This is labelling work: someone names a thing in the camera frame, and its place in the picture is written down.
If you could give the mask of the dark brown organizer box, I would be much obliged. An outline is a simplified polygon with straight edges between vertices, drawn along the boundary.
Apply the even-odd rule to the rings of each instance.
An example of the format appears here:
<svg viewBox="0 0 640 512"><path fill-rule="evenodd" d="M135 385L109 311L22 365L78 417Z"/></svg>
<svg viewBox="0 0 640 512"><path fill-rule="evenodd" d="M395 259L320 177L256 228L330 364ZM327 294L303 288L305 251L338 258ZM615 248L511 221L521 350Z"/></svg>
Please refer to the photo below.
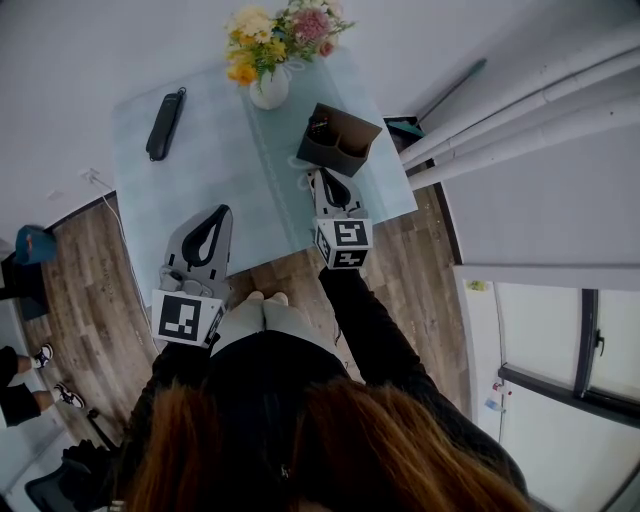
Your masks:
<svg viewBox="0 0 640 512"><path fill-rule="evenodd" d="M353 177L367 162L371 146L382 128L329 105L317 103L311 116L320 114L329 118L329 141L318 144L310 140L306 134L307 123L297 158Z"/></svg>

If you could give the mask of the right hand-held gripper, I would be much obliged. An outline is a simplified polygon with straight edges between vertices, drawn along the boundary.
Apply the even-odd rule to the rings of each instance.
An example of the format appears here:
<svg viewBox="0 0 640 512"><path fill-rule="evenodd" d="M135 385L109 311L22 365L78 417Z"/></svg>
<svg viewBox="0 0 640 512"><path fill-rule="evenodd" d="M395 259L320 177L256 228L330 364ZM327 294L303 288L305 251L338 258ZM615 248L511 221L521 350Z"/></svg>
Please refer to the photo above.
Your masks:
<svg viewBox="0 0 640 512"><path fill-rule="evenodd" d="M318 218L314 242L326 267L360 269L373 248L371 220L329 219L362 207L358 187L350 177L326 168L309 171L307 179Z"/></svg>

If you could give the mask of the person's beige trousers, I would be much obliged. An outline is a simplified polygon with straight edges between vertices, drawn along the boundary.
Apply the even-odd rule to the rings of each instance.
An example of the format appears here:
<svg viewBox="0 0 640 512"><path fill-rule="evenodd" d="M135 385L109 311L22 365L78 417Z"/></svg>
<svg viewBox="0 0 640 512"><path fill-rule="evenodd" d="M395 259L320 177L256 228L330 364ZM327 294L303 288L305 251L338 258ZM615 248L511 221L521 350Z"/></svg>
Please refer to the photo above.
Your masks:
<svg viewBox="0 0 640 512"><path fill-rule="evenodd" d="M295 307L284 306L269 301L246 301L228 311L222 318L217 334L220 339L212 347L212 354L225 349L254 334L277 332L292 335L313 343L326 350L339 360L344 357L339 353L334 342L322 335L311 325L308 319Z"/></svg>

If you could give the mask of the light blue table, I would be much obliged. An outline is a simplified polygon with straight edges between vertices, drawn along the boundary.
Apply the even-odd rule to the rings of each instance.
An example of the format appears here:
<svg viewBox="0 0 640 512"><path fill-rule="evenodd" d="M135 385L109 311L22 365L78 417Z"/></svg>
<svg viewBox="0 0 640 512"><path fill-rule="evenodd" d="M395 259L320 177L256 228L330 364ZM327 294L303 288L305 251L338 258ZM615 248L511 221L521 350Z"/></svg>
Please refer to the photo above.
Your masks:
<svg viewBox="0 0 640 512"><path fill-rule="evenodd" d="M244 88L224 64L183 77L119 105L113 113L115 185L125 239L144 299L159 285L170 235L202 210L230 207L230 273L287 256L283 229L262 174ZM187 89L167 157L151 162L146 144L163 98Z"/></svg>

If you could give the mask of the person's right forearm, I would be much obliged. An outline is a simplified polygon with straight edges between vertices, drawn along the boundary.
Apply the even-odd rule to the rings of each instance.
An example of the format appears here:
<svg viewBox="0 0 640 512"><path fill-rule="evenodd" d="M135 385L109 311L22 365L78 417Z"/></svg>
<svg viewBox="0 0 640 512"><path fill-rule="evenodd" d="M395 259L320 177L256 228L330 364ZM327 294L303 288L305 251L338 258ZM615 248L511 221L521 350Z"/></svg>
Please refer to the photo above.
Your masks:
<svg viewBox="0 0 640 512"><path fill-rule="evenodd" d="M323 269L319 280L361 377L369 385L407 387L424 366L357 270Z"/></svg>

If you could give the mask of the colourful flower bouquet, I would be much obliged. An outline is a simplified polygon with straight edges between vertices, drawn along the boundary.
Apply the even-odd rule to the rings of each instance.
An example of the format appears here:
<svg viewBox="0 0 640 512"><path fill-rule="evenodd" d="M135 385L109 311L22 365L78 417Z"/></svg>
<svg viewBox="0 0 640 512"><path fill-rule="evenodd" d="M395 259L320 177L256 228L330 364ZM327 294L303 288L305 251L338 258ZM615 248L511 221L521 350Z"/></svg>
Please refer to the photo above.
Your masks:
<svg viewBox="0 0 640 512"><path fill-rule="evenodd" d="M355 25L344 19L339 0L288 0L274 15L247 6L225 26L227 77L240 86L260 86L291 59L311 62L330 55L339 36Z"/></svg>

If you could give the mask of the white vase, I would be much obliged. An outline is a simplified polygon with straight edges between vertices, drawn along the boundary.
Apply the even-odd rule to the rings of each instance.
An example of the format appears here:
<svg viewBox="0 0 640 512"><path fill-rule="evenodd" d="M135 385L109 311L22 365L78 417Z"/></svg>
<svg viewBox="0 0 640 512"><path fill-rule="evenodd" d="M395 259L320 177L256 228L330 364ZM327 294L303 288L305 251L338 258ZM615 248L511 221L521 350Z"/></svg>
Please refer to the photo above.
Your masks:
<svg viewBox="0 0 640 512"><path fill-rule="evenodd" d="M252 83L249 97L255 107L261 110L279 108L289 94L289 78L283 65L277 65L273 72L265 72Z"/></svg>

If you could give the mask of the long black remote control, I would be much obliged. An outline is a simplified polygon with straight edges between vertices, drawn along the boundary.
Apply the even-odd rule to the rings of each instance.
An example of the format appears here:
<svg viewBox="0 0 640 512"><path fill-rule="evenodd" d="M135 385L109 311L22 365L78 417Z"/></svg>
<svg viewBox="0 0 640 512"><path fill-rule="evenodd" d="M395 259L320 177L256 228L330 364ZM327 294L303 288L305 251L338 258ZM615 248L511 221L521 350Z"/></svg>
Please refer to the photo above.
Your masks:
<svg viewBox="0 0 640 512"><path fill-rule="evenodd" d="M163 98L146 144L146 152L151 162L162 161L167 157L182 113L186 92L185 87L180 87Z"/></svg>

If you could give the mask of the light blue table runner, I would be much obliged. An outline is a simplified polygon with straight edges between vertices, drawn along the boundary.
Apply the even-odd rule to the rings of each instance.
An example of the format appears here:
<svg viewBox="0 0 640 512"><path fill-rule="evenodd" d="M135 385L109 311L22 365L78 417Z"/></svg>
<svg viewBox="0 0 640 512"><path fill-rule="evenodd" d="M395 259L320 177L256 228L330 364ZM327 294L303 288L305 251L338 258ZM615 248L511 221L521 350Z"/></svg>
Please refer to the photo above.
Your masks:
<svg viewBox="0 0 640 512"><path fill-rule="evenodd" d="M311 164L296 158L308 119L318 103L336 107L382 128L355 182L374 223L417 209L399 154L385 127L351 52L340 48L326 59L293 60L285 65L289 94L274 110L256 107L247 92L242 102L248 117L262 174L271 193L276 221L283 229L284 255L312 245L315 209L306 171Z"/></svg>

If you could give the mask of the person's black top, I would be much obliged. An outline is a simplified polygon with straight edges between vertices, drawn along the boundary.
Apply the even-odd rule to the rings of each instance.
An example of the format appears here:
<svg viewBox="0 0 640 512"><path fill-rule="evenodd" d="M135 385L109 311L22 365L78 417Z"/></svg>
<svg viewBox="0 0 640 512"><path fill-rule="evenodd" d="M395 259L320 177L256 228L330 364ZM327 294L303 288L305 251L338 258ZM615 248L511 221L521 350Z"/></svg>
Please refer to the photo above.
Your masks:
<svg viewBox="0 0 640 512"><path fill-rule="evenodd" d="M146 385L114 496L126 512L530 510L517 464L428 374L356 382L277 332L211 355L200 388Z"/></svg>

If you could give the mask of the green-handled broom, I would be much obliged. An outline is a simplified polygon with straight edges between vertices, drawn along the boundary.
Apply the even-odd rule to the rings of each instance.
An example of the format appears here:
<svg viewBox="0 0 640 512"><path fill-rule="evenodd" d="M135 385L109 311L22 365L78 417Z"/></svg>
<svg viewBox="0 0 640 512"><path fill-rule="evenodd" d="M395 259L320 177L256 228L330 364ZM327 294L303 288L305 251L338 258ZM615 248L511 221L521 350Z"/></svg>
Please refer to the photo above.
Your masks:
<svg viewBox="0 0 640 512"><path fill-rule="evenodd" d="M417 123L421 123L431 113L433 113L441 104L443 104L450 96L452 96L460 87L462 87L469 79L481 72L487 64L486 58L475 61L462 74L457 77L443 92L441 92L426 108L426 110L417 117Z"/></svg>

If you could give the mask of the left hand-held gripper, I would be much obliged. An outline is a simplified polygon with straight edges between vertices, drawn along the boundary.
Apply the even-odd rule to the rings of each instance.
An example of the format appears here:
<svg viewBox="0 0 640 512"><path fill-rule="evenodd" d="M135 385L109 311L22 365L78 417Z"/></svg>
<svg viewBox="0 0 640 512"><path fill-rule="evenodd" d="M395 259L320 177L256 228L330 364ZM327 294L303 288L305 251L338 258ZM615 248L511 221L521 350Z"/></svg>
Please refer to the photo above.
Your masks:
<svg viewBox="0 0 640 512"><path fill-rule="evenodd" d="M230 257L233 215L227 205L195 214L170 236L165 264L175 269L207 270L212 285L162 267L160 288L152 291L154 339L211 347L226 312L231 288L223 281Z"/></svg>

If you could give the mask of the black bag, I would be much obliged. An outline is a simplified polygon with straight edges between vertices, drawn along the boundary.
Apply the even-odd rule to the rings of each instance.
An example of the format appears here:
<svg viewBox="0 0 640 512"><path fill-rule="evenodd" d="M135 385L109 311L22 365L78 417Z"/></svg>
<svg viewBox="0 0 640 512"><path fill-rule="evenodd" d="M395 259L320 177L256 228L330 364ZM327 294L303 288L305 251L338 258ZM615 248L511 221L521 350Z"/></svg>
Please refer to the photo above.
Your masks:
<svg viewBox="0 0 640 512"><path fill-rule="evenodd" d="M108 508L120 449L94 446L90 440L65 448L61 465L25 484L40 512L96 512Z"/></svg>

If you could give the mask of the black remote control coloured buttons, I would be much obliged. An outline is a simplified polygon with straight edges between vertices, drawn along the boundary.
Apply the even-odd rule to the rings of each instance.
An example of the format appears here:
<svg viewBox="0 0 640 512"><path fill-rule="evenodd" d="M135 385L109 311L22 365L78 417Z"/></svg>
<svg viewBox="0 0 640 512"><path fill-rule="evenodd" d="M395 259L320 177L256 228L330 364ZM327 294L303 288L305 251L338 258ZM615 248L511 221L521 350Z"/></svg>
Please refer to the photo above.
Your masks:
<svg viewBox="0 0 640 512"><path fill-rule="evenodd" d="M318 144L327 143L330 139L329 118L324 114L311 116L306 134Z"/></svg>

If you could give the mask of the person's left forearm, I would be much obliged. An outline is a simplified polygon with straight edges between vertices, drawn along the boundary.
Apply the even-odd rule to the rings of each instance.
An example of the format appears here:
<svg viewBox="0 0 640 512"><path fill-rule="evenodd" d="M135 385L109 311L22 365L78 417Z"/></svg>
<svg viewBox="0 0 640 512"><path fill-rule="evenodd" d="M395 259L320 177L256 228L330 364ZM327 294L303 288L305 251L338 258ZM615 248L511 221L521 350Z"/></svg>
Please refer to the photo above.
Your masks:
<svg viewBox="0 0 640 512"><path fill-rule="evenodd" d="M169 342L152 364L147 387L152 390L170 388L174 383L200 388L208 373L210 347L196 347Z"/></svg>

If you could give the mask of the black chair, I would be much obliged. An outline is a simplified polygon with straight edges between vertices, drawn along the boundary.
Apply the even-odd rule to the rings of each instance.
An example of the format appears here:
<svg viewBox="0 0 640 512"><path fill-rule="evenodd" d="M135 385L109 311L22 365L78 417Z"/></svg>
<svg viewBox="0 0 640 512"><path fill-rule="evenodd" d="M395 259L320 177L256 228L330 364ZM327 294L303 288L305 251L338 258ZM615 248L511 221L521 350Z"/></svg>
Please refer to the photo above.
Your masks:
<svg viewBox="0 0 640 512"><path fill-rule="evenodd" d="M41 264L21 265L11 254L0 263L0 300L16 299L22 320L27 322L49 313Z"/></svg>

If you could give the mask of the black window frame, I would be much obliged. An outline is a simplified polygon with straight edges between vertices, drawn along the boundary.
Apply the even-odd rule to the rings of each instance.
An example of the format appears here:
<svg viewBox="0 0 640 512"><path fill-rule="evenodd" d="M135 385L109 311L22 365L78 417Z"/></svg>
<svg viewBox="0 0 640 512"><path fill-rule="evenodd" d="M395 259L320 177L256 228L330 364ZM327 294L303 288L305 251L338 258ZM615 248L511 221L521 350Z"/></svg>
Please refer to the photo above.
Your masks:
<svg viewBox="0 0 640 512"><path fill-rule="evenodd" d="M599 291L583 289L578 361L571 387L508 363L499 368L497 376L504 382L518 385L563 405L640 431L640 401L590 387L594 359L598 356L594 352L595 332L599 329L598 313ZM603 512L640 512L640 461L606 502Z"/></svg>

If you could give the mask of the teal dustpan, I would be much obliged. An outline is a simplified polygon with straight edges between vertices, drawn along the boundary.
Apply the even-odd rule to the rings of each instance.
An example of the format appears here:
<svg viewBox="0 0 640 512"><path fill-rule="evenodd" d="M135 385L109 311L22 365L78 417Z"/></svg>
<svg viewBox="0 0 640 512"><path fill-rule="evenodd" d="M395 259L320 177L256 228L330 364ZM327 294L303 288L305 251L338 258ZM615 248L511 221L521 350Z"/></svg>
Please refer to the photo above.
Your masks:
<svg viewBox="0 0 640 512"><path fill-rule="evenodd" d="M385 124L393 133L407 133L408 137L417 137L418 139L425 136L424 132L417 125L415 116L409 117L385 117Z"/></svg>

